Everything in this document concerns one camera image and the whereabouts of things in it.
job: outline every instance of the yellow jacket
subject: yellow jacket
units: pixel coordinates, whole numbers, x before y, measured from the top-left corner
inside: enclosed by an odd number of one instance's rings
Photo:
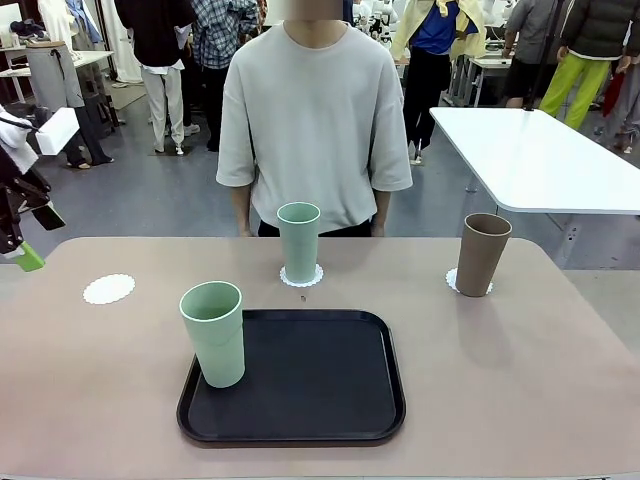
[[[447,1],[451,0],[409,0],[396,36],[391,44],[391,55],[395,60],[400,60],[404,55],[404,50],[409,45],[409,40],[420,28],[424,19],[427,18],[433,4],[437,2],[442,10]],[[478,29],[478,33],[469,34],[465,39],[456,39],[451,47],[451,58],[455,59],[462,54],[470,57],[482,57],[487,53],[484,48],[487,29],[484,26],[484,15],[480,4],[478,0],[458,0],[458,5],[460,6],[460,13],[456,18],[456,30],[459,32],[466,31],[469,19],[471,19]]]

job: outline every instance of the green cup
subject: green cup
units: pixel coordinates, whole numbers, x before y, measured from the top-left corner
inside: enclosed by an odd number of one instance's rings
[[[244,375],[240,289],[227,282],[203,283],[184,294],[180,313],[206,382],[216,388],[238,383]]]
[[[316,276],[320,209],[310,203],[289,203],[278,210],[287,279],[308,283]]]

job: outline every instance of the white doily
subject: white doily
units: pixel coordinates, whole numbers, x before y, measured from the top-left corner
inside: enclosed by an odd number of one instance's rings
[[[136,281],[129,275],[108,275],[92,282],[82,296],[92,305],[108,305],[122,300],[133,292],[135,286]]]
[[[460,293],[458,287],[456,287],[456,280],[458,279],[458,269],[454,268],[453,270],[449,270],[447,272],[447,284],[456,292]],[[487,295],[489,295],[493,291],[493,282],[489,284],[489,289],[487,290]]]
[[[314,277],[314,279],[307,283],[293,283],[287,278],[285,267],[282,267],[282,270],[280,270],[280,280],[282,280],[285,285],[289,285],[290,287],[295,288],[313,287],[314,285],[320,283],[320,280],[322,280],[323,277],[324,270],[322,270],[322,267],[320,265],[316,265],[316,276]]]

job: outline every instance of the tray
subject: tray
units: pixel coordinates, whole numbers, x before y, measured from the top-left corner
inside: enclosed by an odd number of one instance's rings
[[[245,310],[246,373],[216,389],[194,360],[183,433],[211,446],[371,445],[398,431],[405,401],[391,332],[342,310]]]

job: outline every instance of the yellow pants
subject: yellow pants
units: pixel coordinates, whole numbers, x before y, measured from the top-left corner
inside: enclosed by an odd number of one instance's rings
[[[587,116],[591,102],[607,78],[610,66],[609,60],[588,60],[569,53],[558,65],[549,90],[540,104],[540,110],[555,117],[578,77],[582,75],[578,94],[569,108],[565,121],[569,127],[578,130]]]

